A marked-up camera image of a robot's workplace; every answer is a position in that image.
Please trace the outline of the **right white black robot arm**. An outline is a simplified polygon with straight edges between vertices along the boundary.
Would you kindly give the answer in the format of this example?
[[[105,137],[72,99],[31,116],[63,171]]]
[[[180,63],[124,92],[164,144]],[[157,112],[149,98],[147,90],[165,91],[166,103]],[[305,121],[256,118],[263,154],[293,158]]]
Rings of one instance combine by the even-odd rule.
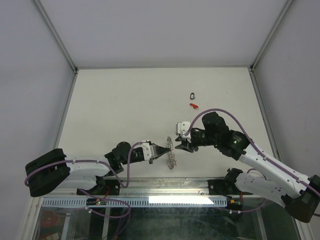
[[[229,129],[218,112],[217,108],[208,109],[196,116],[202,120],[203,129],[194,127],[196,119],[178,122],[175,134],[180,144],[176,148],[193,153],[199,147],[213,146],[224,156],[250,166],[264,178],[232,168],[224,177],[226,192],[259,195],[283,207],[296,220],[309,223],[320,203],[320,177],[300,173],[267,154],[244,129]]]

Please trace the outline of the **metal disc with key rings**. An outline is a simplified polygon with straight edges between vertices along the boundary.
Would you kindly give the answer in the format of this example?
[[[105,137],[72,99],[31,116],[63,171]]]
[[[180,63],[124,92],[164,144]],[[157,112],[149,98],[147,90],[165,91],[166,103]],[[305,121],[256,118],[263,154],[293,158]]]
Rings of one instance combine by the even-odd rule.
[[[166,148],[170,149],[170,151],[167,153],[166,164],[170,170],[173,170],[176,167],[175,166],[176,158],[175,158],[175,153],[173,152],[174,144],[170,136],[168,136],[166,139]]]

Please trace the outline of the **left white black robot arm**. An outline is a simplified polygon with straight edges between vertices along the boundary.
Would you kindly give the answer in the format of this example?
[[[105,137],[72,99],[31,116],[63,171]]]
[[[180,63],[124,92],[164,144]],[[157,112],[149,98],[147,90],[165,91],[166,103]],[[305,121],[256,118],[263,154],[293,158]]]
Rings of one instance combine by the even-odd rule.
[[[118,195],[115,187],[129,185],[119,178],[124,166],[140,162],[152,164],[171,150],[151,141],[134,145],[122,141],[102,157],[77,159],[55,148],[25,166],[24,184],[32,197],[42,197],[55,190],[76,190],[77,195]]]

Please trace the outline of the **red key tag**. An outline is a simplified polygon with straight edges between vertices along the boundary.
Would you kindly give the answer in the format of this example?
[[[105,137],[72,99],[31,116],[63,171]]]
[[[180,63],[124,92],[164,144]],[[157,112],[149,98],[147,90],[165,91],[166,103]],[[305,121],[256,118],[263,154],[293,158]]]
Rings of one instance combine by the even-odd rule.
[[[190,103],[189,104],[194,110],[199,110],[199,106],[194,104],[194,103]]]

